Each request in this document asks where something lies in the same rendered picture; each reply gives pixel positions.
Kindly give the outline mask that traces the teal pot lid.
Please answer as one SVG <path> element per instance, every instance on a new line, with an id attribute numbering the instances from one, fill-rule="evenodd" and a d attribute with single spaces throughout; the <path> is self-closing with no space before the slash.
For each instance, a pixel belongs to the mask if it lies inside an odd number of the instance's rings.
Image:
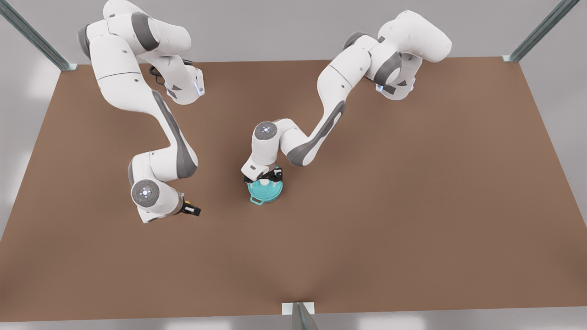
<path id="1" fill-rule="evenodd" d="M 283 188 L 283 182 L 273 182 L 270 180 L 260 180 L 248 183 L 248 190 L 252 196 L 261 199 L 270 199 L 273 196 L 279 196 Z"/>

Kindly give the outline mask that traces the teal pot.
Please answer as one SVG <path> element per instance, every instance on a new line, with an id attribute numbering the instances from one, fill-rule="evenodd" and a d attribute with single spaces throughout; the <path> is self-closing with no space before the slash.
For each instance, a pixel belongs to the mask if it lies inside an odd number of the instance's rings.
<path id="1" fill-rule="evenodd" d="M 248 191 L 251 194 L 250 201 L 256 205 L 270 203 L 276 200 L 282 191 L 282 182 L 270 181 L 267 185 L 263 185 L 260 181 L 247 183 Z"/>

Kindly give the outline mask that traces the silver frame post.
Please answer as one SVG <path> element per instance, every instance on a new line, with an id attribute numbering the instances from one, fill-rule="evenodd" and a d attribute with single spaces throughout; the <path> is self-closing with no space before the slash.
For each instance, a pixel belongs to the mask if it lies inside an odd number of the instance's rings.
<path id="1" fill-rule="evenodd" d="M 526 39 L 509 55 L 503 55 L 506 63 L 520 62 L 580 0 L 560 0 L 557 6 L 537 25 Z"/>
<path id="2" fill-rule="evenodd" d="M 63 58 L 6 0 L 0 0 L 0 15 L 61 71 L 77 70 L 78 64 Z"/>
<path id="3" fill-rule="evenodd" d="M 319 330 L 312 317 L 315 314 L 314 302 L 284 302 L 282 314 L 291 315 L 292 330 Z"/>

